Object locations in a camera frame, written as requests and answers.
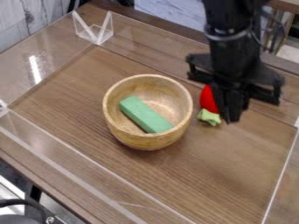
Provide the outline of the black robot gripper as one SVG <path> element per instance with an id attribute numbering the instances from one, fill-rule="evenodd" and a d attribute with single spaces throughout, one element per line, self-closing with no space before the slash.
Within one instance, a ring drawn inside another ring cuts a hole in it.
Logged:
<path id="1" fill-rule="evenodd" d="M 188 54 L 185 62 L 189 65 L 188 79 L 210 86 L 218 114 L 225 123 L 236 123 L 239 121 L 243 111 L 248 109 L 249 98 L 273 105 L 279 104 L 285 78 L 267 67 L 260 60 L 255 61 L 239 76 L 217 73 L 212 68 L 210 55 L 208 53 Z M 213 81 L 244 86 L 244 88 L 228 91 L 228 107 L 225 93 Z"/>

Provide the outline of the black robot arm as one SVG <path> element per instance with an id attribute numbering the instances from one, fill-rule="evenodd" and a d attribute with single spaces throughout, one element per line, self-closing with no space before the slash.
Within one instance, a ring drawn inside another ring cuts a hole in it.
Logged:
<path id="1" fill-rule="evenodd" d="M 201 0 L 204 34 L 209 51 L 190 53 L 188 79 L 210 86 L 218 116 L 227 123 L 240 120 L 252 99 L 280 103 L 285 78 L 260 59 L 261 22 L 269 0 Z"/>

